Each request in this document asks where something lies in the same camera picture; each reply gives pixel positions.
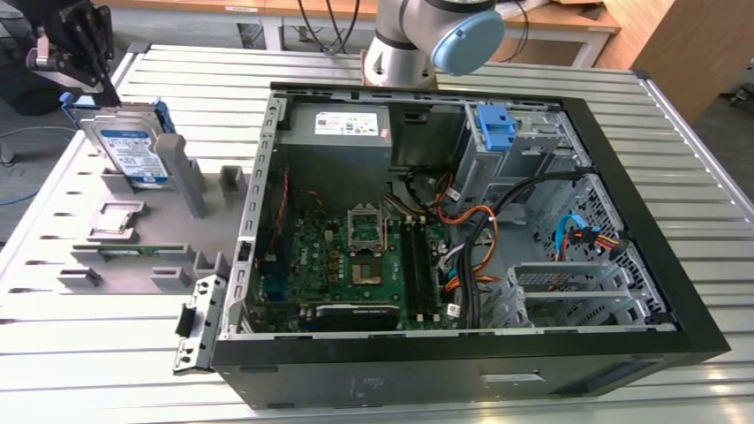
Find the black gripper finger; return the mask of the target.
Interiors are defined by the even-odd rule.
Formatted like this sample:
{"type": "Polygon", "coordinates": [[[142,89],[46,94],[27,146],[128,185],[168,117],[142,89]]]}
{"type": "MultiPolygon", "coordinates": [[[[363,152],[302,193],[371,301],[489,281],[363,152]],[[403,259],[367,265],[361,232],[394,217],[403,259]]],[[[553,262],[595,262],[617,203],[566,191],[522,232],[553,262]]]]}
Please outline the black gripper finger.
{"type": "Polygon", "coordinates": [[[119,107],[120,98],[108,74],[98,64],[76,61],[62,51],[35,47],[35,73],[68,92],[88,95],[99,107],[119,107]]]}

